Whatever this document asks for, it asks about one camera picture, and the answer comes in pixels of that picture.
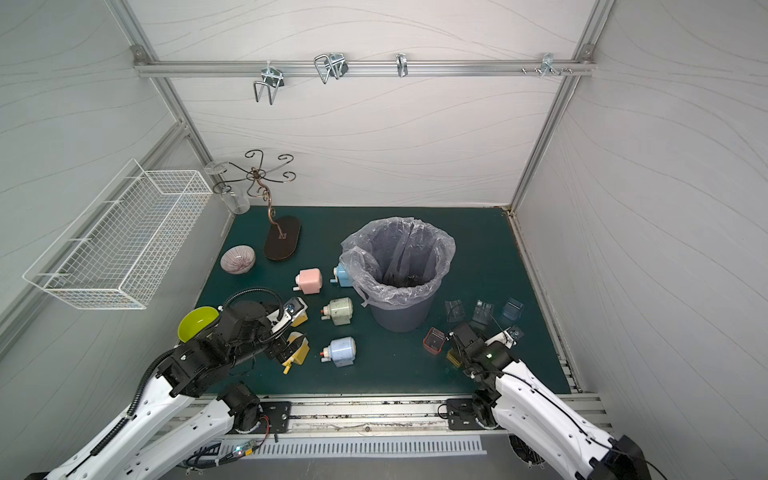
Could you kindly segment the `yellow pencil sharpener front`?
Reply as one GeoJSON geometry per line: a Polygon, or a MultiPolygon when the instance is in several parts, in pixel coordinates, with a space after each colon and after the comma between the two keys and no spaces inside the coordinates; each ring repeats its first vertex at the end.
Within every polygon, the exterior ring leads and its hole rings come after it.
{"type": "Polygon", "coordinates": [[[284,350],[285,359],[282,361],[283,374],[287,375],[294,365],[302,365],[309,353],[310,346],[307,337],[300,332],[292,332],[288,336],[284,350]]]}

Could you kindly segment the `yellow tinted sharpener tray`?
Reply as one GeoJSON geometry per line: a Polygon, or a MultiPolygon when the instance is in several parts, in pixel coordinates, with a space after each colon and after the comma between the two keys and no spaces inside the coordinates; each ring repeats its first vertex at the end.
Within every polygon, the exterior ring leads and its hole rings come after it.
{"type": "Polygon", "coordinates": [[[454,349],[450,349],[447,352],[446,359],[456,368],[460,368],[462,366],[462,361],[460,359],[460,356],[456,353],[454,349]]]}

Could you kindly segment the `clear sharpener tray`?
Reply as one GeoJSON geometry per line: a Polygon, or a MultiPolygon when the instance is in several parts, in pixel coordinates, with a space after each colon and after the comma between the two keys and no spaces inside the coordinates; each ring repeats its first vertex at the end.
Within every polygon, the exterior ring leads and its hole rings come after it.
{"type": "Polygon", "coordinates": [[[461,323],[466,320],[466,311],[461,300],[445,301],[444,306],[448,323],[461,323]]]}
{"type": "Polygon", "coordinates": [[[478,300],[471,316],[471,324],[481,330],[485,330],[493,321],[494,305],[478,300]]]}

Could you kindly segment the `pink tinted sharpener tray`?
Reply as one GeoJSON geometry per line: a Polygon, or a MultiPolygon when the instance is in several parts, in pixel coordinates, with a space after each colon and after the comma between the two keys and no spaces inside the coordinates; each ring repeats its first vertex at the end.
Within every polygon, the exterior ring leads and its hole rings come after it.
{"type": "Polygon", "coordinates": [[[441,330],[431,327],[423,339],[423,348],[432,355],[438,355],[446,343],[447,336],[441,330]]]}

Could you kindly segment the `blue tinted sharpener tray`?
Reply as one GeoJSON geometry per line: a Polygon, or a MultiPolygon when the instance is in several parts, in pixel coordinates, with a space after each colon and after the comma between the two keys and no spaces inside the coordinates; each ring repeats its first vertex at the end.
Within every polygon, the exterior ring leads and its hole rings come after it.
{"type": "Polygon", "coordinates": [[[524,304],[514,298],[509,298],[502,307],[501,315],[509,322],[515,322],[522,317],[524,304]]]}

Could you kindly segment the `light blue pencil sharpener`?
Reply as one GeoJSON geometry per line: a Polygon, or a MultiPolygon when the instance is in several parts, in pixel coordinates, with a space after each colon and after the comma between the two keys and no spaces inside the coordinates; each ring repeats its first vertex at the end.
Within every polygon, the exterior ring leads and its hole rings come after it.
{"type": "Polygon", "coordinates": [[[357,348],[355,340],[348,336],[334,339],[325,347],[321,354],[322,362],[331,362],[337,368],[351,366],[356,358],[357,348]]]}

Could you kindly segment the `green pencil sharpener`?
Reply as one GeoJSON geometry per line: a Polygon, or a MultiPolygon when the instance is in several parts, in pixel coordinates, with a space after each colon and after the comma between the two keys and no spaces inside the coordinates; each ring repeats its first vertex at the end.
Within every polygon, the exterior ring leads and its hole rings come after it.
{"type": "Polygon", "coordinates": [[[351,323],[354,305],[349,297],[333,299],[321,310],[321,319],[328,320],[334,326],[344,326],[351,323]]]}

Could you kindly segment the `pink pencil sharpener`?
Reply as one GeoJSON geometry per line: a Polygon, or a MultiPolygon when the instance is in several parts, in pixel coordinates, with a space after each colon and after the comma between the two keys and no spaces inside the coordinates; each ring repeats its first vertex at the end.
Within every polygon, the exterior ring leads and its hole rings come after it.
{"type": "Polygon", "coordinates": [[[323,277],[319,268],[300,270],[295,277],[294,291],[305,295],[318,294],[323,286],[323,277]]]}

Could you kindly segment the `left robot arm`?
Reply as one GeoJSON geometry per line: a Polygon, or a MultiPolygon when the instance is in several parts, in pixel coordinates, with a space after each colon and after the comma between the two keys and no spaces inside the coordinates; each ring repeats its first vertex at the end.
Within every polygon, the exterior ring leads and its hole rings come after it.
{"type": "Polygon", "coordinates": [[[212,321],[154,359],[120,415],[60,466],[32,478],[158,479],[175,467],[205,471],[245,458],[270,435],[284,432],[289,403],[264,403],[241,381],[170,432],[160,432],[233,368],[259,354],[285,369],[302,363],[309,344],[295,328],[307,317],[304,300],[250,301],[249,293],[232,295],[212,321]]]}

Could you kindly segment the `lime green bowl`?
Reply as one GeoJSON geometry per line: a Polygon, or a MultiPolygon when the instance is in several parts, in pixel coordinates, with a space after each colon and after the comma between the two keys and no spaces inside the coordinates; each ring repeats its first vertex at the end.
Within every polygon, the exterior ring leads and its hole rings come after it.
{"type": "Polygon", "coordinates": [[[194,338],[200,331],[214,322],[219,311],[211,306],[198,307],[184,316],[177,328],[177,336],[181,343],[194,338]]]}

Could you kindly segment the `pink patterned bowl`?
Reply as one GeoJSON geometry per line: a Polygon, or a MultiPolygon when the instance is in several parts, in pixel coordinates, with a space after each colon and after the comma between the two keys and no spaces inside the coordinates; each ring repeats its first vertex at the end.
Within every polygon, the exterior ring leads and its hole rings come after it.
{"type": "Polygon", "coordinates": [[[248,273],[256,263],[256,254],[248,245],[237,245],[227,250],[220,259],[221,268],[231,275],[248,273]]]}

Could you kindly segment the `clear plastic bin liner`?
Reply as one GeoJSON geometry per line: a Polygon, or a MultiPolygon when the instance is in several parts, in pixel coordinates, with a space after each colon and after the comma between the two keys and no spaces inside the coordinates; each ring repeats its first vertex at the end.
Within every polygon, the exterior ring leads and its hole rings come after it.
{"type": "Polygon", "coordinates": [[[444,230],[413,217],[389,217],[346,237],[339,264],[364,306],[402,310],[438,291],[455,254],[455,239],[444,230]]]}

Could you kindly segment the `metal hook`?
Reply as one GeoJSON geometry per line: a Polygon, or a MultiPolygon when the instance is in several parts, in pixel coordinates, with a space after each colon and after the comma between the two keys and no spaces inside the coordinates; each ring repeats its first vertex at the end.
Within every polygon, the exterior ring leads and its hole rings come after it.
{"type": "Polygon", "coordinates": [[[342,53],[320,54],[313,59],[313,65],[323,84],[333,78],[339,80],[349,70],[349,65],[342,53]]]}
{"type": "Polygon", "coordinates": [[[531,68],[521,67],[520,72],[523,75],[536,75],[538,77],[546,76],[571,76],[574,71],[568,62],[556,60],[552,53],[546,53],[539,64],[531,68]]]}
{"type": "Polygon", "coordinates": [[[285,85],[284,74],[281,70],[267,62],[261,70],[261,79],[253,82],[254,99],[257,103],[266,100],[273,105],[279,90],[285,85]]]}
{"type": "Polygon", "coordinates": [[[395,57],[397,75],[399,78],[408,76],[408,60],[404,53],[398,53],[395,57]]]}

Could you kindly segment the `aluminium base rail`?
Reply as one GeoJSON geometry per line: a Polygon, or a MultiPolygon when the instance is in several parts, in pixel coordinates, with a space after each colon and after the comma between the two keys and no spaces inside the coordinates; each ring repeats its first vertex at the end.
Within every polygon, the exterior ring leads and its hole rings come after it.
{"type": "Polygon", "coordinates": [[[265,396],[271,431],[293,436],[440,435],[484,429],[467,395],[265,396]]]}

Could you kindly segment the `aluminium top rail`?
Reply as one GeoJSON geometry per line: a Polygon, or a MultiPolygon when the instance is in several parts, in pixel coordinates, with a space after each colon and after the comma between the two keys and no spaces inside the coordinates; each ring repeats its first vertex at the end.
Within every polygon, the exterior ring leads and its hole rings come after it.
{"type": "MultiPolygon", "coordinates": [[[[281,70],[284,79],[320,78],[312,60],[287,61],[162,61],[153,58],[148,50],[140,45],[132,45],[134,70],[144,78],[259,78],[261,70],[270,62],[281,70]]],[[[395,57],[385,60],[350,60],[349,70],[343,77],[350,78],[399,78],[395,57]]],[[[523,75],[521,67],[531,68],[539,64],[534,60],[416,60],[407,56],[407,77],[512,77],[535,76],[523,75]]],[[[591,57],[568,62],[573,68],[571,76],[590,76],[596,70],[596,63],[591,57]]]]}

